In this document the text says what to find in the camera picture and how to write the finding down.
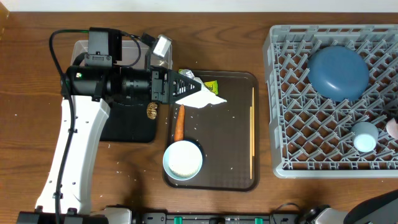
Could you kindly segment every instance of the white napkin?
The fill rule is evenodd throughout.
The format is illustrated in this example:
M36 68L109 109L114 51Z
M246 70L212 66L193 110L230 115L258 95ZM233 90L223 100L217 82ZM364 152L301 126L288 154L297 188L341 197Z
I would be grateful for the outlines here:
M193 78L196 82L201 84L201 90L178 100L176 103L184 106L190 106L194 108L203 108L207 104L217 105L219 103L224 103L226 100L221 97L216 96L215 93L211 92L200 78Z

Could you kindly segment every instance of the wooden table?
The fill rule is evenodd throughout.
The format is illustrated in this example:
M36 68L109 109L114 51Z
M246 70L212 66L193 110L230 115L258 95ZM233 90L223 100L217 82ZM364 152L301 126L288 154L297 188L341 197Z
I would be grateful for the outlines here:
M182 190L162 180L167 107L159 111L150 144L101 142L93 175L93 210L125 204L170 212L268 213L295 202L350 210L396 189L395 179L278 179L271 169L269 103L261 47L275 24L397 24L398 14L309 13L16 13L0 41L0 222L33 211L53 159L61 118L59 75L48 39L57 29L112 27L173 39L174 69L245 71L259 81L261 180L249 193ZM62 34L55 51L64 70L74 43L85 34Z

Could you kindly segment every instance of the carrot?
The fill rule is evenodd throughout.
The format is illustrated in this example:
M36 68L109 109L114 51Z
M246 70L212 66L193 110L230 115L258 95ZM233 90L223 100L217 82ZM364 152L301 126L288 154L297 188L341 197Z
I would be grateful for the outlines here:
M180 106L178 111L177 122L175 123L175 133L174 141L181 141L184 139L184 118L185 118L185 108L184 105Z

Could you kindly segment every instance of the yellow-green package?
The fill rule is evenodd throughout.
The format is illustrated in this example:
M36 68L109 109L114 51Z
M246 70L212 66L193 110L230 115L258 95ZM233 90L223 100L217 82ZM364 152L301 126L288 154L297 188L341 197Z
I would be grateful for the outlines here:
M207 89L209 89L210 91L212 91L214 94L218 95L218 84L217 84L217 80L211 81L211 82L205 82L205 86L207 87Z

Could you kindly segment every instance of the light blue bowl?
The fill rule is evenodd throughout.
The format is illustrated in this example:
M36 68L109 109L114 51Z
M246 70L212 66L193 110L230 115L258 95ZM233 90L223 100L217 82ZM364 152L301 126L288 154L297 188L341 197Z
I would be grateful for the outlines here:
M175 175L171 171L170 166L169 166L170 152L172 152L174 149L181 149L181 148L183 148L184 150L190 151L190 153L192 153L194 156L197 156L200 158L200 165L198 166L198 170L189 177L180 177L180 176ZM190 141L178 141L178 142L175 142L175 143L169 145L163 155L163 169L164 169L164 171L166 171L167 175L169 175L171 178L173 178L175 180L191 179L192 177L196 176L199 173L202 164L203 164L203 155L201 154L199 147Z
M308 79L322 96L341 102L357 100L369 83L369 70L356 52L341 46L326 47L308 62Z

